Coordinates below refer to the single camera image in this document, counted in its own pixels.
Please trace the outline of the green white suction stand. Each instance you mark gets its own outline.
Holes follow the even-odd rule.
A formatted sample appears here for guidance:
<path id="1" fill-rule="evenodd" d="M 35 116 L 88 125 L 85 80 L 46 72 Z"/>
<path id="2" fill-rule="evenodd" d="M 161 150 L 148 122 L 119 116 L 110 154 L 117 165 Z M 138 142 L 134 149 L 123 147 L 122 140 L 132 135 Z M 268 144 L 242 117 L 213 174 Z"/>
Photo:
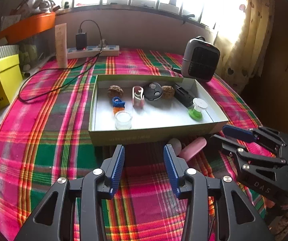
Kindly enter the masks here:
<path id="1" fill-rule="evenodd" d="M 192 107 L 188 109 L 188 115 L 192 119 L 199 121 L 203 118 L 202 111 L 208 109 L 208 104 L 201 98 L 194 98 L 192 103 Z"/>

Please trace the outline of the yellow shoe box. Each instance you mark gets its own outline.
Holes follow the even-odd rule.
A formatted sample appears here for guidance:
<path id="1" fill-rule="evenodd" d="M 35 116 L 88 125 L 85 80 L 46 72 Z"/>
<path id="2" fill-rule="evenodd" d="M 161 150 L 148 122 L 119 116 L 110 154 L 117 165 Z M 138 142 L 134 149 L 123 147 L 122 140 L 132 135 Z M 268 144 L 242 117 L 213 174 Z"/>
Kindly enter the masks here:
<path id="1" fill-rule="evenodd" d="M 0 109 L 8 106 L 23 80 L 17 54 L 0 58 Z"/>

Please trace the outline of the walnut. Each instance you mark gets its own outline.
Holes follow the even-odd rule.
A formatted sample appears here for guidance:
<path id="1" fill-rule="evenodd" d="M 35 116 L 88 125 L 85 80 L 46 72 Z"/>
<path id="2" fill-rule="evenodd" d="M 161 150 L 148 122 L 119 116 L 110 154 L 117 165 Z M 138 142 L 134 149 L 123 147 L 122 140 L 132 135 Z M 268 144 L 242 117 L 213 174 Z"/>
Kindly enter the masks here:
<path id="1" fill-rule="evenodd" d="M 124 95 L 124 91 L 118 85 L 111 85 L 107 90 L 107 95 L 110 99 L 113 99 L 114 97 L 122 98 Z"/>
<path id="2" fill-rule="evenodd" d="M 162 98 L 169 100 L 174 97 L 175 89 L 170 85 L 164 85 L 162 88 Z"/>

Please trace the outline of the pink clip holder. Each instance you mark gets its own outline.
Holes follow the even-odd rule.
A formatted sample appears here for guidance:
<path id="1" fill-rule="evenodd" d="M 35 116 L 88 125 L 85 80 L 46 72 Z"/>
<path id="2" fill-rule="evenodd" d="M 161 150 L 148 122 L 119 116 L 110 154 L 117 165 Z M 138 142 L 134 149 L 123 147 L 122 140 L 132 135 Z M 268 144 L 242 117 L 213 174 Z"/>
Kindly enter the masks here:
<path id="1" fill-rule="evenodd" d="M 134 108 L 143 108 L 145 100 L 143 96 L 144 89 L 140 86 L 134 86 L 132 88 L 132 105 Z"/>

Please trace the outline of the black round key fob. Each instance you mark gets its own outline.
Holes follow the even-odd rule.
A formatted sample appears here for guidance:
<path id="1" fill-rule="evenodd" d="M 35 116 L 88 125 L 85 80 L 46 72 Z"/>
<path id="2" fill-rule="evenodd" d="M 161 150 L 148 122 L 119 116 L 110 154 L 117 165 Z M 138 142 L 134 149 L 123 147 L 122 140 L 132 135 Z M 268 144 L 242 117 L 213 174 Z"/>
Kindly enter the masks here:
<path id="1" fill-rule="evenodd" d="M 163 90 L 159 83 L 151 82 L 143 87 L 143 95 L 146 100 L 155 101 L 162 97 Z"/>

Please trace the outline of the pink cosmetic tube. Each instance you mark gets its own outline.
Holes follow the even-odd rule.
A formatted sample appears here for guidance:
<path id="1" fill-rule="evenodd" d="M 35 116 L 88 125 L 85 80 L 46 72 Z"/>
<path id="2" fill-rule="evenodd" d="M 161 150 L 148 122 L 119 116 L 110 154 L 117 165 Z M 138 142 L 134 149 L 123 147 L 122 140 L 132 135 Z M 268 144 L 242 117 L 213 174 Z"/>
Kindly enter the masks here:
<path id="1" fill-rule="evenodd" d="M 67 24 L 55 26 L 56 60 L 59 68 L 67 68 Z"/>

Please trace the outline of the blue orange knitted toy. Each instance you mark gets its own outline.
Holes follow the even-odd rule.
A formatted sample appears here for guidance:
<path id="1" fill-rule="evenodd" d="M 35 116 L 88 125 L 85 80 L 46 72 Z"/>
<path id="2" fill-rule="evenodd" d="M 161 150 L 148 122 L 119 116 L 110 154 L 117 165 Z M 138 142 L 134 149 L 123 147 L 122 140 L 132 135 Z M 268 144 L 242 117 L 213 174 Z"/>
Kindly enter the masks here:
<path id="1" fill-rule="evenodd" d="M 125 110 L 125 102 L 120 97 L 115 96 L 112 98 L 113 113 L 116 114 L 119 111 Z"/>

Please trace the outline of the yellow heart pattern curtain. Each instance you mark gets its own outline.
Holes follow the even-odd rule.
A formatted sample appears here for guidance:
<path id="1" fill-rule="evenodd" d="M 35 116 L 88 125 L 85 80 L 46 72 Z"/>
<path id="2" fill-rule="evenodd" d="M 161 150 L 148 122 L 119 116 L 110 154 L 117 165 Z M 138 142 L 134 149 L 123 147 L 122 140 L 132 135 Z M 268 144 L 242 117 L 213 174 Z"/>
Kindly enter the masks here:
<path id="1" fill-rule="evenodd" d="M 271 38 L 275 0 L 220 0 L 215 46 L 218 74 L 237 93 L 261 76 Z"/>

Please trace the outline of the pink oblong case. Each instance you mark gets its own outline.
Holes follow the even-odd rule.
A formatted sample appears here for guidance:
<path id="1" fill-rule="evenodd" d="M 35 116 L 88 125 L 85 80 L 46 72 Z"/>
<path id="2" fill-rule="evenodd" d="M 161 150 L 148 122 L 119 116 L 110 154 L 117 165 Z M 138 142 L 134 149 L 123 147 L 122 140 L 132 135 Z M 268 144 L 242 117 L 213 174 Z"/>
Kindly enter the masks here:
<path id="1" fill-rule="evenodd" d="M 185 148 L 183 148 L 178 156 L 188 162 L 194 156 L 196 156 L 206 145 L 206 139 L 204 137 L 198 137 L 190 144 L 188 144 Z"/>

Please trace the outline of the black rectangular battery case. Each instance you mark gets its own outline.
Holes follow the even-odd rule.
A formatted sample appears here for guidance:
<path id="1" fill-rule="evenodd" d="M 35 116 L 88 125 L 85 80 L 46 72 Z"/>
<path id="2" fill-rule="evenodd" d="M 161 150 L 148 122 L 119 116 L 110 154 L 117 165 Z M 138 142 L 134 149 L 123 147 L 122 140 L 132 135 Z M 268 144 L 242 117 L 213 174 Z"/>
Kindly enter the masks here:
<path id="1" fill-rule="evenodd" d="M 183 87 L 175 84 L 173 85 L 174 89 L 174 97 L 185 107 L 190 108 L 193 106 L 193 99 L 195 98 L 192 96 L 187 90 Z"/>

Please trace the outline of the white green cardboard tray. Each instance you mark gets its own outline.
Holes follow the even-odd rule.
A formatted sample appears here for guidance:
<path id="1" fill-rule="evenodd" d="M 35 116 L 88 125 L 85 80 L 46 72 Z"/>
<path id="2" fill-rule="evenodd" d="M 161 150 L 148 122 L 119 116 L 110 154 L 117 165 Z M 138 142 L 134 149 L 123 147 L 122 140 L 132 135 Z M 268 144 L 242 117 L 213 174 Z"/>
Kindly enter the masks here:
<path id="1" fill-rule="evenodd" d="M 192 119 L 188 115 L 188 108 L 175 97 L 169 100 L 145 100 L 142 109 L 134 108 L 132 88 L 144 87 L 151 82 L 160 85 L 177 84 L 195 98 L 203 99 L 208 104 L 208 109 L 202 111 L 203 118 L 199 121 Z M 111 85 L 118 85 L 124 91 L 122 100 L 125 102 L 125 111 L 132 115 L 129 130 L 117 130 L 115 127 L 112 101 L 107 95 Z M 227 122 L 224 111 L 194 79 L 148 75 L 98 75 L 93 88 L 88 131 L 95 146 L 128 145 L 213 134 L 219 132 Z"/>

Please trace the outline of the grey black space heater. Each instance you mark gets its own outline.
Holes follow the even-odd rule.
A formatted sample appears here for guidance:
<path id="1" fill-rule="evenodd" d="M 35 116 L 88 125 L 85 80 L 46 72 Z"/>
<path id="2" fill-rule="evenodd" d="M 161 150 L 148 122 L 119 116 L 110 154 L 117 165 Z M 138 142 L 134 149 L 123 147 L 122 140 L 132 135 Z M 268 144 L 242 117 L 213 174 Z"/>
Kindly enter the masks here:
<path id="1" fill-rule="evenodd" d="M 214 76 L 220 58 L 220 51 L 205 38 L 192 38 L 186 45 L 181 74 L 201 82 L 209 82 Z"/>

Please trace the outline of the white power strip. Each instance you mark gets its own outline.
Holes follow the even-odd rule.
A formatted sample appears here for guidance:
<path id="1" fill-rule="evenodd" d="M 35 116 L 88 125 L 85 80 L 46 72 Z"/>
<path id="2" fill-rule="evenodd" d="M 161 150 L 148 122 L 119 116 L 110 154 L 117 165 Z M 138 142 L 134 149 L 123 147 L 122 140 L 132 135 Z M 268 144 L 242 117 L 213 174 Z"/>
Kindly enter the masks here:
<path id="1" fill-rule="evenodd" d="M 119 56 L 118 45 L 107 45 L 102 49 L 100 57 L 115 57 Z M 76 48 L 69 48 L 67 50 L 67 59 L 75 58 L 87 58 L 94 57 L 100 52 L 100 47 L 98 46 L 87 46 L 84 50 L 77 50 Z"/>

